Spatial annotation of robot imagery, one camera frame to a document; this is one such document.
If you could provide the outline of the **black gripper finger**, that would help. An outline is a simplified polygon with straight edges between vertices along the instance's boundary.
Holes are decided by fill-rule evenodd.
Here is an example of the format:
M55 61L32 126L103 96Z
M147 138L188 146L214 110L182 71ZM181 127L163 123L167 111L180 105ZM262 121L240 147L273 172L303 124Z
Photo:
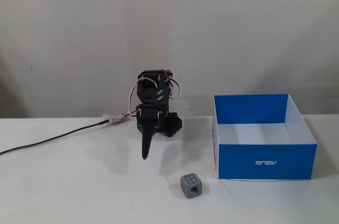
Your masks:
M151 126L142 129L142 158L147 159L151 145Z
M150 146L151 146L151 141L153 138L153 135L155 134L155 132L157 131L157 127L154 125L150 125L149 129L148 129L148 141L147 141L147 154L149 155L149 151L150 151Z

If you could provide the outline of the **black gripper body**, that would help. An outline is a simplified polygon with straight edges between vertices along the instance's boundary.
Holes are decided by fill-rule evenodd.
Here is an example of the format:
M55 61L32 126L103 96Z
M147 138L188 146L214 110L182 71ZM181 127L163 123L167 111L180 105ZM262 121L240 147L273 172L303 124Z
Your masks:
M156 132L165 131L165 118L168 115L168 106L141 103L137 106L137 128L142 130L142 123L155 124Z

